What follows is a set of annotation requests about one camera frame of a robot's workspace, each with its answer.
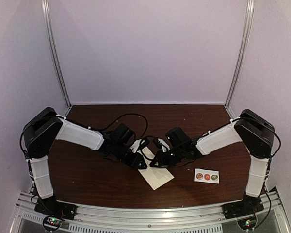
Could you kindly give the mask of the cream paper envelope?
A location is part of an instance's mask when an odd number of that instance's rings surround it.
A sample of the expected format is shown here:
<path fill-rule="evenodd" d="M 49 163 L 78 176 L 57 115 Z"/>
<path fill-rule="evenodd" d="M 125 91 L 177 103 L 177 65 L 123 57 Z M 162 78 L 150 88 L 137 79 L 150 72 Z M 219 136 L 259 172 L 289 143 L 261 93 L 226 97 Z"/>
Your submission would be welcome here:
<path fill-rule="evenodd" d="M 156 190 L 174 179 L 174 176 L 165 168 L 150 167 L 150 160 L 145 158 L 147 169 L 139 170 L 142 177 L 152 190 Z"/>

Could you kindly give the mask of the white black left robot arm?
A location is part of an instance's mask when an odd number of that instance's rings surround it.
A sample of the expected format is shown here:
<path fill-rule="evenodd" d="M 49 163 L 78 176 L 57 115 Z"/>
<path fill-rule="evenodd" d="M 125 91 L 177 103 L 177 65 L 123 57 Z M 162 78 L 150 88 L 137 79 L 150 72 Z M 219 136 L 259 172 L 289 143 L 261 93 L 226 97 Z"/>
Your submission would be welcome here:
<path fill-rule="evenodd" d="M 133 169 L 145 170 L 145 159 L 129 145 L 134 136 L 134 131 L 124 123 L 113 130 L 97 129 L 72 121 L 51 107 L 43 109 L 23 127 L 19 137 L 19 147 L 37 191 L 37 208 L 50 216 L 64 210 L 51 183 L 49 156 L 54 152 L 60 158 L 67 155 L 69 149 L 71 155 L 81 155 L 85 151 L 112 155 Z"/>

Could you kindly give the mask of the sticker sheet with three seals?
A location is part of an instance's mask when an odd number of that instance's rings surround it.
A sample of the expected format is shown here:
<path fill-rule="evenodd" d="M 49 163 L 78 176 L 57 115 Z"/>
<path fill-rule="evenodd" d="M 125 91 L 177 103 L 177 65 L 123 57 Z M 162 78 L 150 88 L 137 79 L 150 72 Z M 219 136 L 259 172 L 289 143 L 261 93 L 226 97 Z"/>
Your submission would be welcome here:
<path fill-rule="evenodd" d="M 219 171 L 196 168 L 194 173 L 194 181 L 200 183 L 219 184 Z"/>

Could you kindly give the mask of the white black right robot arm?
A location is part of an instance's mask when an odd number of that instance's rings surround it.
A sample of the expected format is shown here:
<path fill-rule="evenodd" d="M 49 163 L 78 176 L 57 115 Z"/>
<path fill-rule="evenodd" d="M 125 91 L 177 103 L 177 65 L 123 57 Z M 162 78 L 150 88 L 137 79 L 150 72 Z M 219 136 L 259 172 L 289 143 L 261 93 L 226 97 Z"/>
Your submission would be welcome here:
<path fill-rule="evenodd" d="M 184 159 L 197 160 L 230 145 L 243 144 L 250 158 L 250 167 L 243 199 L 237 204 L 242 214 L 257 209 L 271 160 L 278 153 L 278 150 L 273 150 L 273 145 L 279 136 L 270 122 L 245 109 L 237 118 L 202 136 L 190 138 L 181 127 L 171 129 L 165 136 L 172 147 L 157 152 L 150 162 L 151 167 L 168 168 Z"/>

